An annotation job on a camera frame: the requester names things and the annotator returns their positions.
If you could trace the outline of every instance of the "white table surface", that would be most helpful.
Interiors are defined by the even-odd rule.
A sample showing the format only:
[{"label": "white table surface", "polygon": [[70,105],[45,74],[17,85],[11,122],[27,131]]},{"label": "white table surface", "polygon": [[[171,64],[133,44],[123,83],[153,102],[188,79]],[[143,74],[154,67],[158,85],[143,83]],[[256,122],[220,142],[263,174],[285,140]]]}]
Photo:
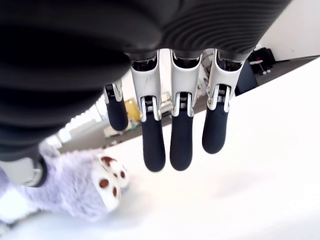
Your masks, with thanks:
[{"label": "white table surface", "polygon": [[201,145],[206,113],[196,114],[186,171],[170,166],[170,125],[160,173],[146,170],[141,137],[110,148],[132,183],[108,221],[44,213],[2,240],[319,240],[319,69],[320,58],[231,100],[215,155]]}]

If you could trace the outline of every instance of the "plush toy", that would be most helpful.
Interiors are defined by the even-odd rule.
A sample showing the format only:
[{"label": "plush toy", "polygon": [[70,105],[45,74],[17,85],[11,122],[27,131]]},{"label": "plush toy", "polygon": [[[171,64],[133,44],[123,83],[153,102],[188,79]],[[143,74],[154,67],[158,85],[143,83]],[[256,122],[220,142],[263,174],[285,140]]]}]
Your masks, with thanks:
[{"label": "plush toy", "polygon": [[103,149],[60,153],[42,143],[47,179],[39,188],[11,183],[0,169],[0,236],[11,225],[39,210],[89,221],[107,217],[120,203],[129,174]]}]

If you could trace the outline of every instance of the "yellow object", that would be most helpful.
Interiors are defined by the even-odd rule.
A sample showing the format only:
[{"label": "yellow object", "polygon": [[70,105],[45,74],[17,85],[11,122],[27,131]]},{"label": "yellow object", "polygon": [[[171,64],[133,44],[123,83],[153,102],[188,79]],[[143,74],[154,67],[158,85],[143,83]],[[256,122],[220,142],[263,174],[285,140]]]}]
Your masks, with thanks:
[{"label": "yellow object", "polygon": [[124,102],[126,113],[128,115],[128,119],[134,118],[137,122],[140,121],[140,111],[138,109],[136,100],[134,98],[130,98],[129,100]]}]

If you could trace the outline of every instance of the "floor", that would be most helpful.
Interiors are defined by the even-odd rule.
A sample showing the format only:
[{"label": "floor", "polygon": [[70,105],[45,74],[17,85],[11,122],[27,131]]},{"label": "floor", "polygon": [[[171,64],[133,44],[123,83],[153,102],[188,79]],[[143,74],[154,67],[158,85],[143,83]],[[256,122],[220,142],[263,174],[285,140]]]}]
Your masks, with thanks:
[{"label": "floor", "polygon": [[[271,73],[266,75],[256,75],[256,81],[259,86],[268,83],[292,70],[307,64],[308,62],[315,59],[315,57],[302,58],[302,59],[294,59],[289,61],[282,61],[276,63],[271,69]],[[206,109],[207,107],[207,96],[202,96],[197,99],[194,112],[198,113]],[[171,123],[171,115],[167,115],[162,118],[162,126],[169,125]],[[61,153],[73,151],[73,150],[84,150],[84,149],[94,149],[101,148],[103,146],[109,146],[112,142],[116,141],[117,143],[121,143],[133,138],[136,138],[142,135],[142,128],[138,126],[135,130],[127,131],[122,135],[113,136],[110,138],[104,138],[103,128],[105,126],[101,124],[101,126],[93,127],[92,131],[87,131],[86,134],[73,139],[70,142],[67,142],[60,148]]]}]

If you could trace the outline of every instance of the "black fingertip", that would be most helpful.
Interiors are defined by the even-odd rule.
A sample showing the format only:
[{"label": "black fingertip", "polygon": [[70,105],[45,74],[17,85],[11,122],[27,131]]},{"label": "black fingertip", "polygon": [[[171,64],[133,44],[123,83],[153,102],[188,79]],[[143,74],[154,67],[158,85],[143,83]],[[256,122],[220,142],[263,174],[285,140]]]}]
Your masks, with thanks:
[{"label": "black fingertip", "polygon": [[123,131],[128,127],[128,115],[124,98],[117,101],[116,98],[110,97],[106,105],[111,127],[116,131]]},{"label": "black fingertip", "polygon": [[161,120],[155,120],[153,112],[147,113],[146,121],[141,122],[141,126],[145,166],[151,172],[159,172],[164,168],[166,163]]},{"label": "black fingertip", "polygon": [[184,171],[191,164],[193,120],[194,118],[189,117],[187,111],[180,111],[178,116],[172,116],[170,162],[177,171]]},{"label": "black fingertip", "polygon": [[207,153],[216,154],[223,148],[226,140],[227,119],[228,112],[225,112],[223,102],[218,102],[214,110],[206,108],[202,146]]}]

